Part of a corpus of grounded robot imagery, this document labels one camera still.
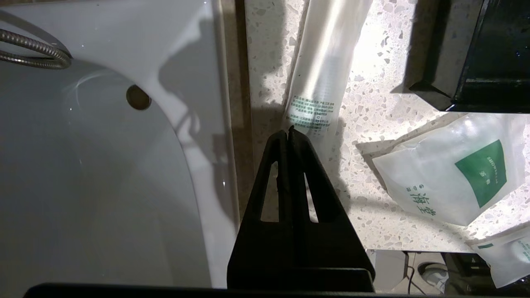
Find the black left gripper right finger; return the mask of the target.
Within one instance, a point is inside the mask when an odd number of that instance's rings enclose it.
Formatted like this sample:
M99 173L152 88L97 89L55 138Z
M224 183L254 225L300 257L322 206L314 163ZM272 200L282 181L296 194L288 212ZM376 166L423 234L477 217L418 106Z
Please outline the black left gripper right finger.
M308 137L290 127L294 264L312 290L373 290L375 269Z

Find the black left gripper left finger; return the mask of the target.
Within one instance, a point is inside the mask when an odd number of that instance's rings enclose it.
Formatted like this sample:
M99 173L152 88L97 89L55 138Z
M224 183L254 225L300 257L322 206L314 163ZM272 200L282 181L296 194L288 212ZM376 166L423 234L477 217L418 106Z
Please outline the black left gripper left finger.
M266 143L258 173L227 267L230 290L288 290L294 266L292 194L287 162L287 135L272 134ZM263 222L261 214L273 164L278 166L278 222Z

